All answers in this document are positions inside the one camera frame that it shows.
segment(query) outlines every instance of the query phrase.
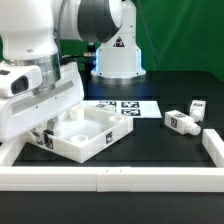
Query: green backdrop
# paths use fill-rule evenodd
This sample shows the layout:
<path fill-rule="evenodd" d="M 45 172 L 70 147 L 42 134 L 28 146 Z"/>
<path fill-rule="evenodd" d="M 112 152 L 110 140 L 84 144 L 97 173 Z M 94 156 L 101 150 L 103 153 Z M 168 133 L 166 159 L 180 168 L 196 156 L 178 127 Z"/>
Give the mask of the green backdrop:
<path fill-rule="evenodd" d="M 223 0 L 141 1 L 161 70 L 208 71 L 224 81 Z M 137 0 L 133 2 L 138 9 Z M 137 44 L 143 51 L 143 67 L 157 70 L 139 13 Z M 86 43 L 79 41 L 63 41 L 62 46 L 65 54 L 86 50 Z"/>

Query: white foam block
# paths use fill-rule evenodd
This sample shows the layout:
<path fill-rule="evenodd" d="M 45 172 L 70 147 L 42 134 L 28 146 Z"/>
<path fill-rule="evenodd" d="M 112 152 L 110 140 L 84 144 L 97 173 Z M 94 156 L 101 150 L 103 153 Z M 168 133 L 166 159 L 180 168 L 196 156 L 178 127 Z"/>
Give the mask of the white foam block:
<path fill-rule="evenodd" d="M 133 168 L 132 192 L 223 192 L 224 170 L 217 168 Z"/>
<path fill-rule="evenodd" d="M 1 191 L 96 191 L 97 168 L 1 167 Z"/>
<path fill-rule="evenodd" d="M 206 101 L 193 100 L 190 107 L 190 116 L 195 122 L 203 121 L 205 115 Z"/>
<path fill-rule="evenodd" d="M 202 144 L 217 167 L 224 167 L 224 142 L 214 129 L 204 129 Z"/>
<path fill-rule="evenodd" d="M 12 166 L 25 144 L 23 136 L 3 143 L 0 147 L 0 167 Z"/>
<path fill-rule="evenodd" d="M 130 167 L 101 168 L 97 174 L 97 191 L 130 191 Z"/>

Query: black table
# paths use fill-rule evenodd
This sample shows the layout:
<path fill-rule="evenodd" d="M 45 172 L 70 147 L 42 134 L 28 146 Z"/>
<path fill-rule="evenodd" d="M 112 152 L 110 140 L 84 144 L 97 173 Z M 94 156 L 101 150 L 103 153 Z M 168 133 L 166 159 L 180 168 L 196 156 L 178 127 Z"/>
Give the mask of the black table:
<path fill-rule="evenodd" d="M 93 83 L 82 74 L 87 100 L 156 100 L 161 113 L 188 114 L 207 102 L 204 121 L 224 136 L 224 84 L 205 72 L 152 72 L 130 86 Z M 214 167 L 199 136 L 182 136 L 163 119 L 135 119 L 134 131 L 84 164 L 27 144 L 15 166 Z M 222 223 L 224 194 L 0 192 L 0 223 Z"/>

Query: white plastic box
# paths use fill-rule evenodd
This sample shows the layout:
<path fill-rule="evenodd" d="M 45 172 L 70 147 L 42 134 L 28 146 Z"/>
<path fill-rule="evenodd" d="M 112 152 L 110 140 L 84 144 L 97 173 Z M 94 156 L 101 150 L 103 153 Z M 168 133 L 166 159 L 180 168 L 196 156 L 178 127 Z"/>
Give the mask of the white plastic box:
<path fill-rule="evenodd" d="M 133 130 L 133 118 L 85 105 L 59 116 L 48 144 L 41 146 L 29 133 L 27 141 L 61 156 L 83 163 Z"/>

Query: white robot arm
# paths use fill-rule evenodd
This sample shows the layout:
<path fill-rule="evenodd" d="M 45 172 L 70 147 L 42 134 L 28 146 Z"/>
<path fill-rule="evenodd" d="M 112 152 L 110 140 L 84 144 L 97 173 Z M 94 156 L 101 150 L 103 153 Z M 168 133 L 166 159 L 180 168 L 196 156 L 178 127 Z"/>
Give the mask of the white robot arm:
<path fill-rule="evenodd" d="M 76 65 L 60 68 L 53 30 L 63 0 L 1 0 L 0 142 L 68 110 L 83 98 Z M 122 24 L 121 0 L 68 0 L 61 37 L 108 41 Z"/>

